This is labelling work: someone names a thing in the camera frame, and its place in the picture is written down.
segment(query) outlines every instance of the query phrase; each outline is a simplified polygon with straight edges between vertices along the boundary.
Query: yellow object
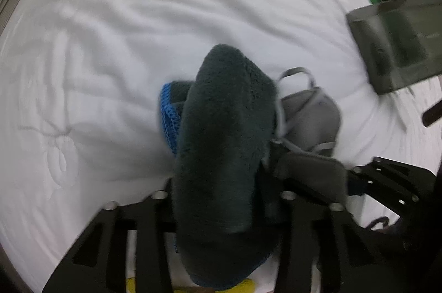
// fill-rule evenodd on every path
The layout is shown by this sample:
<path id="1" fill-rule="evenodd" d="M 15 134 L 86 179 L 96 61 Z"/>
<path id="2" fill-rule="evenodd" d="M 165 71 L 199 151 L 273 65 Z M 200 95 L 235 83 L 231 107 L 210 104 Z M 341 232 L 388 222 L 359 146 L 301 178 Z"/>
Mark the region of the yellow object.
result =
<path id="1" fill-rule="evenodd" d="M 244 279 L 237 286 L 227 290 L 217 290 L 217 293 L 253 293 L 255 291 L 255 282 L 251 279 Z"/>
<path id="2" fill-rule="evenodd" d="M 135 278 L 126 279 L 126 292 L 135 293 Z"/>
<path id="3" fill-rule="evenodd" d="M 217 290 L 216 293 L 253 293 L 255 291 L 255 282 L 247 278 L 237 286 L 227 290 Z M 135 278 L 126 279 L 126 292 L 135 292 Z M 173 293 L 186 293 L 184 290 L 174 290 Z"/>

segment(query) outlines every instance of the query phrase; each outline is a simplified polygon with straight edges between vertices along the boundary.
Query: fabric bundle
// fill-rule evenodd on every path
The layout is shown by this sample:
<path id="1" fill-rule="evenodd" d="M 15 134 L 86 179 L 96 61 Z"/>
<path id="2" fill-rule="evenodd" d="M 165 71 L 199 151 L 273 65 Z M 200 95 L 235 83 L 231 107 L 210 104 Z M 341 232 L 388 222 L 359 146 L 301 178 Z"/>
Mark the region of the fabric bundle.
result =
<path id="1" fill-rule="evenodd" d="M 196 284 L 234 287 L 273 252 L 278 235 L 269 223 L 284 219 L 279 183 L 297 175 L 301 153 L 319 162 L 323 194 L 345 196 L 344 168 L 323 156 L 332 153 L 339 110 L 310 82 L 310 89 L 279 101 L 277 85 L 241 51 L 217 45 L 194 82 L 163 86 L 161 121 L 176 154 L 176 242 Z M 302 175 L 308 175 L 307 161 Z M 327 177 L 330 162 L 334 173 Z"/>

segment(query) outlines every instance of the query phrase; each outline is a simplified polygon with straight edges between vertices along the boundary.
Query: gray strap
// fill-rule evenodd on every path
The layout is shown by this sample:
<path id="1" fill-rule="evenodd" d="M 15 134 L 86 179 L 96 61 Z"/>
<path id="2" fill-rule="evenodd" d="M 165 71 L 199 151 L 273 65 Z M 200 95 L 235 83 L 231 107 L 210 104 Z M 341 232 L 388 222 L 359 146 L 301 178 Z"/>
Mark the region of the gray strap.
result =
<path id="1" fill-rule="evenodd" d="M 285 77 L 293 76 L 295 74 L 299 74 L 300 72 L 303 72 L 304 74 L 306 74 L 309 77 L 309 80 L 310 80 L 309 85 L 310 85 L 311 89 L 316 87 L 315 78 L 313 77 L 312 73 L 308 69 L 306 69 L 305 67 L 294 67 L 294 68 L 284 71 L 281 74 L 281 76 L 279 77 L 278 83 L 281 82 L 281 80 L 284 79 Z"/>
<path id="2" fill-rule="evenodd" d="M 331 150 L 332 148 L 334 148 L 336 145 L 336 141 L 332 141 L 332 142 L 324 142 L 322 144 L 318 144 L 316 145 L 313 149 L 310 150 L 310 152 L 313 153 L 318 153 L 324 150 Z"/>
<path id="3" fill-rule="evenodd" d="M 310 89 L 316 87 L 316 81 L 313 77 L 310 70 L 306 69 L 305 67 L 294 67 L 291 69 L 288 69 L 284 71 L 281 76 L 278 79 L 278 83 L 281 82 L 282 79 L 293 76 L 295 74 L 304 73 L 309 77 L 309 86 Z M 302 150 L 286 138 L 284 136 L 287 133 L 287 130 L 290 130 L 298 121 L 299 117 L 314 103 L 316 103 L 321 97 L 323 96 L 323 92 L 321 90 L 317 90 L 311 98 L 304 104 L 304 106 L 296 113 L 295 116 L 291 117 L 289 122 L 286 122 L 285 120 L 285 114 L 284 114 L 284 108 L 282 107 L 282 103 L 279 97 L 276 98 L 276 129 L 275 129 L 275 138 L 272 140 L 273 143 L 276 144 L 282 144 L 287 149 L 293 152 L 299 152 Z M 324 150 L 332 149 L 336 145 L 336 141 L 333 142 L 323 142 L 322 144 L 318 144 L 317 146 L 313 147 L 310 152 L 318 153 Z"/>

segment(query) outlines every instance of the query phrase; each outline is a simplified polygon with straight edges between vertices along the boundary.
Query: white duvet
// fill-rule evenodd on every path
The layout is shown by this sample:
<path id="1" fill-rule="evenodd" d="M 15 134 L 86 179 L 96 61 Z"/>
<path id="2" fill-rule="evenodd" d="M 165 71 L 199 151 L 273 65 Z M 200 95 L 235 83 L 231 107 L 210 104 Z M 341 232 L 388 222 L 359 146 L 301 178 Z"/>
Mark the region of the white duvet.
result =
<path id="1" fill-rule="evenodd" d="M 193 79 L 218 43 L 277 78 L 310 69 L 335 99 L 346 166 L 383 156 L 435 171 L 440 125 L 420 114 L 437 79 L 378 97 L 346 25 L 368 0 L 21 0 L 0 37 L 0 243 L 40 292 L 95 212 L 137 202 L 172 175 L 158 94 Z M 283 81 L 282 93 L 304 88 Z M 372 204 L 365 219 L 383 208 Z M 272 289 L 277 261 L 253 275 Z M 176 285 L 188 284 L 172 255 Z"/>

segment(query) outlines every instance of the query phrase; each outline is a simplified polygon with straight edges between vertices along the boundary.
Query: screw head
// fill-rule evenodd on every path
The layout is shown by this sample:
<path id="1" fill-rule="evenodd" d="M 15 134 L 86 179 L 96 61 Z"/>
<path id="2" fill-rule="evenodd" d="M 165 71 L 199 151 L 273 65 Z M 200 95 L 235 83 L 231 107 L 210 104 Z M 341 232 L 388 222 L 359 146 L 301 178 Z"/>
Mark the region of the screw head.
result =
<path id="1" fill-rule="evenodd" d="M 114 209 L 116 209 L 119 206 L 118 202 L 115 202 L 114 200 L 107 202 L 104 206 L 103 209 L 105 209 L 106 211 L 113 211 Z"/>
<path id="2" fill-rule="evenodd" d="M 296 198 L 296 193 L 292 191 L 282 191 L 279 195 L 283 200 L 294 200 Z"/>
<path id="3" fill-rule="evenodd" d="M 169 194 L 166 191 L 155 191 L 152 193 L 152 199 L 154 200 L 164 200 Z"/>
<path id="4" fill-rule="evenodd" d="M 342 211 L 344 211 L 344 206 L 341 205 L 340 203 L 332 203 L 332 204 L 329 206 L 329 208 L 330 208 L 330 210 L 331 210 L 332 212 L 342 212 Z"/>

